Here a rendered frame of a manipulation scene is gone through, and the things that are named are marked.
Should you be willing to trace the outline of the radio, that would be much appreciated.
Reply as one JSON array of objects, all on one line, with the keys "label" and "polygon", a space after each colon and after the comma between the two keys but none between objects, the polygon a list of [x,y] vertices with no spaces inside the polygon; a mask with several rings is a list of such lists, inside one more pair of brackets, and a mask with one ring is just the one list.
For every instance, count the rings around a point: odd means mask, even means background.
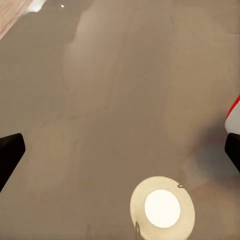
[{"label": "radio", "polygon": [[226,131],[240,135],[240,95],[235,100],[226,118]]}]

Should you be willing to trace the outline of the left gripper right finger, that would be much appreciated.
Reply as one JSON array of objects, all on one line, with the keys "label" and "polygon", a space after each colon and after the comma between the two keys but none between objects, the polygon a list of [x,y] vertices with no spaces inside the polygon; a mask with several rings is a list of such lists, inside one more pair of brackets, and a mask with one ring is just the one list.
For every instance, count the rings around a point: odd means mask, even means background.
[{"label": "left gripper right finger", "polygon": [[224,151],[240,172],[240,134],[228,134]]}]

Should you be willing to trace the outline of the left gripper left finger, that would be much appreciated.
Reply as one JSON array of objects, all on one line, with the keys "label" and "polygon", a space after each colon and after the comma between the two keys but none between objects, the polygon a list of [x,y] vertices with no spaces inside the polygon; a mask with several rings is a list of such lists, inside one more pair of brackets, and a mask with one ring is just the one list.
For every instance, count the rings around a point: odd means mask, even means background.
[{"label": "left gripper left finger", "polygon": [[0,138],[0,192],[25,153],[21,133]]}]

